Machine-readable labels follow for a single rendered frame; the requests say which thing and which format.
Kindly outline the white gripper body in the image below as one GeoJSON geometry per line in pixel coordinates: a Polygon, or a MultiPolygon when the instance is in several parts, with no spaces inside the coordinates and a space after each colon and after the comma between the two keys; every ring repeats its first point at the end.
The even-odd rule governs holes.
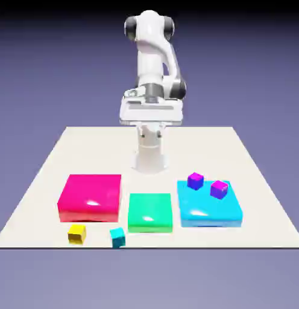
{"type": "Polygon", "coordinates": [[[148,103],[145,97],[123,97],[119,120],[126,126],[139,123],[179,126],[183,120],[183,102],[158,97],[154,103],[148,103]]]}

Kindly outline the small indigo cube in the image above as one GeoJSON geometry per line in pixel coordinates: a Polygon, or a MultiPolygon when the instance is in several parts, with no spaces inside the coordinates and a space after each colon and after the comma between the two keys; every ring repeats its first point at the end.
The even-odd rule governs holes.
{"type": "Polygon", "coordinates": [[[193,172],[187,178],[187,186],[193,190],[199,190],[204,185],[204,176],[193,172]]]}

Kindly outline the small purple cube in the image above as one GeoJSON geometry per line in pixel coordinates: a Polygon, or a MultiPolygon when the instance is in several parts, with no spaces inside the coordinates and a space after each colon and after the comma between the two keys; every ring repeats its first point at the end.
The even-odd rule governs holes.
{"type": "Polygon", "coordinates": [[[214,181],[210,186],[210,195],[216,199],[223,199],[228,193],[228,182],[214,181]]]}

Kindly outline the small teal cube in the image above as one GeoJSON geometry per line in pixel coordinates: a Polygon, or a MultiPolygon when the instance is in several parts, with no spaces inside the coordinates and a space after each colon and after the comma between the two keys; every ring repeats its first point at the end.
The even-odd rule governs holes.
{"type": "Polygon", "coordinates": [[[124,247],[126,245],[125,232],[123,228],[114,228],[110,230],[112,248],[124,247]]]}

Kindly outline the small yellow cube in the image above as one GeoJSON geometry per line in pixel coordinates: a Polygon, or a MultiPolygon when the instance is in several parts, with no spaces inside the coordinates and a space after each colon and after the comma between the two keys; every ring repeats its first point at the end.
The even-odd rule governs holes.
{"type": "Polygon", "coordinates": [[[83,245],[86,238],[86,226],[73,224],[68,230],[69,244],[83,245]]]}

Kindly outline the large green box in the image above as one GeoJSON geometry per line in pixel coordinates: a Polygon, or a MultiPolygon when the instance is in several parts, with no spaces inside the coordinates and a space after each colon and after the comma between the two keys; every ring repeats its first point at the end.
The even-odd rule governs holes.
{"type": "Polygon", "coordinates": [[[129,233],[172,233],[170,193],[131,193],[128,207],[129,233]]]}

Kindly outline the large pink box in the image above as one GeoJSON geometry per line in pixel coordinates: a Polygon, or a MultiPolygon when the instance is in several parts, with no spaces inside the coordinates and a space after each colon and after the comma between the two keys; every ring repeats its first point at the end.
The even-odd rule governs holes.
{"type": "Polygon", "coordinates": [[[117,222],[120,174],[71,174],[57,202],[61,222],[117,222]]]}

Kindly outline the large cyan box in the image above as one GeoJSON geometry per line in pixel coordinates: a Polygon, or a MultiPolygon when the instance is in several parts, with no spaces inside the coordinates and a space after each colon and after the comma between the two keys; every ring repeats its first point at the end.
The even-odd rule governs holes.
{"type": "Polygon", "coordinates": [[[194,190],[185,180],[177,182],[178,206],[183,228],[223,227],[236,228],[242,225],[243,212],[229,181],[227,193],[222,199],[210,195],[213,181],[194,190]]]}

